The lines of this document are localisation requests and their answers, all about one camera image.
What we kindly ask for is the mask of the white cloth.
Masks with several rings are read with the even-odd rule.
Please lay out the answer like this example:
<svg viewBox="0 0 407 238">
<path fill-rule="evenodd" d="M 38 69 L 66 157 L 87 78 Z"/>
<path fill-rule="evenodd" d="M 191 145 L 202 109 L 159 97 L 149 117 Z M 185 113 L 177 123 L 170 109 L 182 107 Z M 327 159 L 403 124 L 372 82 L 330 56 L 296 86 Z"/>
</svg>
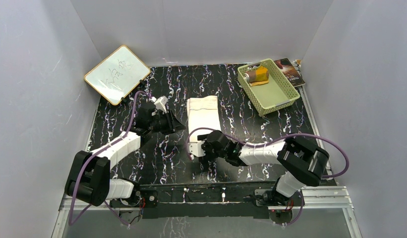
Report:
<svg viewBox="0 0 407 238">
<path fill-rule="evenodd" d="M 186 109 L 189 134 L 201 127 L 221 130 L 217 96 L 189 98 Z"/>
</svg>

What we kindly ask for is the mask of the yellow brown bear towel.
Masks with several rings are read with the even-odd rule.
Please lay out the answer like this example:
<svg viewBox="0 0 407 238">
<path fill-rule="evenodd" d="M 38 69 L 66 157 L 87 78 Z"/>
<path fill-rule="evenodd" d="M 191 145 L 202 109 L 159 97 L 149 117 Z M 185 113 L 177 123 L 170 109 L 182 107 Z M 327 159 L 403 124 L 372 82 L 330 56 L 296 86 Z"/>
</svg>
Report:
<svg viewBox="0 0 407 238">
<path fill-rule="evenodd" d="M 253 87 L 269 83 L 270 76 L 269 70 L 264 66 L 260 66 L 254 70 L 247 71 L 243 77 L 249 86 Z"/>
</svg>

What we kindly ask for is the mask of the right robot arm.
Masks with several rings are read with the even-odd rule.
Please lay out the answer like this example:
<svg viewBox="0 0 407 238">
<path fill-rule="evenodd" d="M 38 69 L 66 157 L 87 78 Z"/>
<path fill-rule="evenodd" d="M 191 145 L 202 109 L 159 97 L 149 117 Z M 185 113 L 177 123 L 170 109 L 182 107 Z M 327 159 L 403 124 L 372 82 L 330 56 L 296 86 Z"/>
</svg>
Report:
<svg viewBox="0 0 407 238">
<path fill-rule="evenodd" d="M 287 171 L 276 180 L 274 187 L 255 200 L 286 205 L 292 196 L 306 186 L 318 186 L 323 178 L 329 153 L 310 142 L 302 134 L 291 134 L 277 142 L 244 143 L 226 136 L 219 130 L 197 136 L 195 142 L 187 141 L 191 157 L 223 158 L 232 166 L 255 164 L 281 164 Z"/>
</svg>

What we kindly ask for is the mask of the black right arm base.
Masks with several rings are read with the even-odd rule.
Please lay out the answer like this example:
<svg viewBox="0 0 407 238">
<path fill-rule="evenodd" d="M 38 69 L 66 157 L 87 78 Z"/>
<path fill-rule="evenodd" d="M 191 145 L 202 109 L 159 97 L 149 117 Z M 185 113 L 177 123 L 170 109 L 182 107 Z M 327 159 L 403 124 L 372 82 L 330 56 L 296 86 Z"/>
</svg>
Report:
<svg viewBox="0 0 407 238">
<path fill-rule="evenodd" d="M 301 190 L 296 191 L 291 197 L 285 197 L 273 188 L 271 190 L 256 189 L 251 197 L 253 203 L 258 207 L 284 206 L 284 208 L 280 209 L 270 209 L 269 214 L 273 224 L 282 227 L 295 223 L 300 218 L 305 205 Z M 294 198 L 300 201 L 300 208 L 296 215 L 294 215 L 292 211 L 295 206 Z"/>
</svg>

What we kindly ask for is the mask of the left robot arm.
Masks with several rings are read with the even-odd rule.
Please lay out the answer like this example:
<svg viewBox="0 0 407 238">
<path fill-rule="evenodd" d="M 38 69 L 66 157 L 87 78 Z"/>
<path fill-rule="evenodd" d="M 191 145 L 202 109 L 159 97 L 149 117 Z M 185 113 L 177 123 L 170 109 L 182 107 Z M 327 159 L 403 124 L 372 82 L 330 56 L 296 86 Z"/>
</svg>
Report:
<svg viewBox="0 0 407 238">
<path fill-rule="evenodd" d="M 151 100 L 135 110 L 133 122 L 126 131 L 93 151 L 79 151 L 65 184 L 66 195 L 99 206 L 105 201 L 119 200 L 125 206 L 138 206 L 140 185 L 127 178 L 111 178 L 111 170 L 129 154 L 140 149 L 155 133 L 173 134 L 185 129 L 167 109 L 167 97 Z"/>
</svg>

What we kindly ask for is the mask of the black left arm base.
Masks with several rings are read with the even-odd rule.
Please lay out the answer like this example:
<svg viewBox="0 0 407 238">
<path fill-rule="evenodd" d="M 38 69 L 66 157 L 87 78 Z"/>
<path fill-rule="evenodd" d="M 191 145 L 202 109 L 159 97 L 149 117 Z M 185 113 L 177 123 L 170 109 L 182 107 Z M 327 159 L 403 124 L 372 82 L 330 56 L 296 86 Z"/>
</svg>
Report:
<svg viewBox="0 0 407 238">
<path fill-rule="evenodd" d="M 141 215 L 144 208 L 155 208 L 158 203 L 158 192 L 140 186 L 127 179 L 111 179 L 106 203 L 111 208 L 139 208 Z"/>
</svg>

